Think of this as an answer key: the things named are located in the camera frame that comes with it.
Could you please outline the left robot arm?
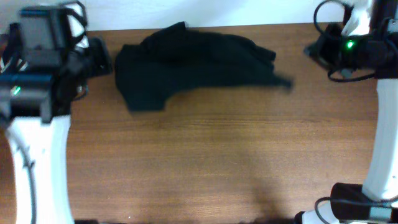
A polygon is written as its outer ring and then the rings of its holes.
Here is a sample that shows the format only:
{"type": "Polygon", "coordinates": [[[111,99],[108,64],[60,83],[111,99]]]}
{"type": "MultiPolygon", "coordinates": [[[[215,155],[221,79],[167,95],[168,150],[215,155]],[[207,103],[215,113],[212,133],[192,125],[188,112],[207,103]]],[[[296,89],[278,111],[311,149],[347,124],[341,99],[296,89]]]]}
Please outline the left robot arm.
{"type": "Polygon", "coordinates": [[[27,6],[1,36],[1,128],[14,167],[17,223],[74,223],[67,187],[71,105],[113,71],[88,37],[80,1],[27,6]]]}

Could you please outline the black Sydrogen t-shirt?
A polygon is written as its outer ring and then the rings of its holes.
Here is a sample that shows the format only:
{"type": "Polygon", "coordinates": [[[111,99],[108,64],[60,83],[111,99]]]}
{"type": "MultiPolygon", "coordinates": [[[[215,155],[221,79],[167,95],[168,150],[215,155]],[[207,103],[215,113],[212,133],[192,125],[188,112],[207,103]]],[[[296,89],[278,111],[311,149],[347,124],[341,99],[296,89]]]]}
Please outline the black Sydrogen t-shirt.
{"type": "Polygon", "coordinates": [[[161,111],[174,95],[197,88],[292,88],[274,72],[276,53],[234,34],[200,32],[178,22],[140,44],[123,45],[115,83],[129,111],[161,111]]]}

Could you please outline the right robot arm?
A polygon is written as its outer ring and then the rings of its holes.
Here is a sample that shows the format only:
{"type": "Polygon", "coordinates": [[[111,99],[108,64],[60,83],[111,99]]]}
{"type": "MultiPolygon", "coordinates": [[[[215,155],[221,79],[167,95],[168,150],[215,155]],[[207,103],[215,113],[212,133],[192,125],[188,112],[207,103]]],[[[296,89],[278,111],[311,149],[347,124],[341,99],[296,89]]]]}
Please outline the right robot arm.
{"type": "Polygon", "coordinates": [[[397,222],[397,2],[341,1],[341,23],[321,28],[313,13],[318,39],[305,53],[335,83],[375,81],[374,140],[362,183],[338,182],[329,196],[294,223],[397,222]]]}

